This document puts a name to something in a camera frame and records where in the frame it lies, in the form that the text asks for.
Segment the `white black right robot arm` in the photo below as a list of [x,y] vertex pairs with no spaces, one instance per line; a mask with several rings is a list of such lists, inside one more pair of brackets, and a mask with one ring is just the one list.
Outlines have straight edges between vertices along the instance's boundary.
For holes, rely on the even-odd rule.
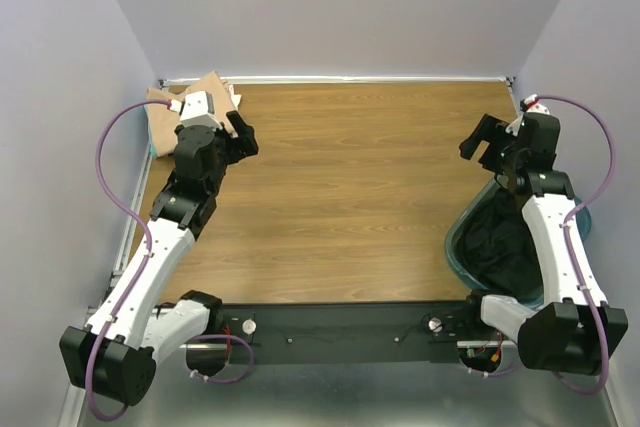
[[460,146],[471,159],[502,175],[531,234],[541,271],[542,304],[531,309],[513,297],[486,294],[464,309],[460,326],[480,339],[494,328],[513,340],[522,364],[534,370],[602,376],[628,329],[624,310],[610,306],[591,271],[574,214],[569,176],[554,168],[561,127],[546,109],[512,123],[484,115]]

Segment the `black t shirt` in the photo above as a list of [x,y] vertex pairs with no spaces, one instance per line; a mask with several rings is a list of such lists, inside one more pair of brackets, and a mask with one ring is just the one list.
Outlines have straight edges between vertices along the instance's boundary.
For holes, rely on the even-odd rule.
[[473,209],[455,253],[462,267],[492,292],[522,303],[542,294],[533,238],[514,197],[502,187]]

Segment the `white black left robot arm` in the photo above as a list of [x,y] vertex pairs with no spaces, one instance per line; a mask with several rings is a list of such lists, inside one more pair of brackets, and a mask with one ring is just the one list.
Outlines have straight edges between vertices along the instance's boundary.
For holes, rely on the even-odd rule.
[[246,340],[224,324],[219,298],[199,291],[184,294],[157,320],[152,311],[171,274],[198,240],[213,215],[228,166],[258,153],[252,126],[237,111],[217,128],[198,122],[175,130],[174,168],[152,204],[143,239],[104,303],[81,328],[68,327],[59,346],[72,385],[85,390],[101,420],[98,396],[138,404],[157,367],[182,344],[216,341],[225,351]]

